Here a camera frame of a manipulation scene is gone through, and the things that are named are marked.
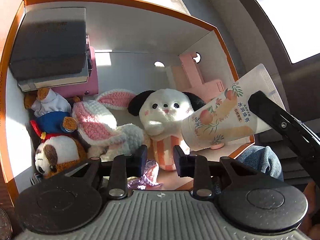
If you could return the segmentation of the person right hand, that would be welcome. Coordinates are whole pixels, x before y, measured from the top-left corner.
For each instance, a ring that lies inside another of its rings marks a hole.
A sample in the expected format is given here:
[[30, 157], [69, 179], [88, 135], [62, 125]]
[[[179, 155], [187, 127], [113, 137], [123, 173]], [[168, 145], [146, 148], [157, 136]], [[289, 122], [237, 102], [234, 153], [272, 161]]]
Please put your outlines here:
[[308, 183], [304, 190], [304, 195], [308, 200], [308, 211], [304, 217], [301, 225], [299, 226], [300, 231], [307, 235], [311, 239], [320, 239], [319, 224], [313, 225], [311, 215], [316, 207], [316, 184], [314, 181]]

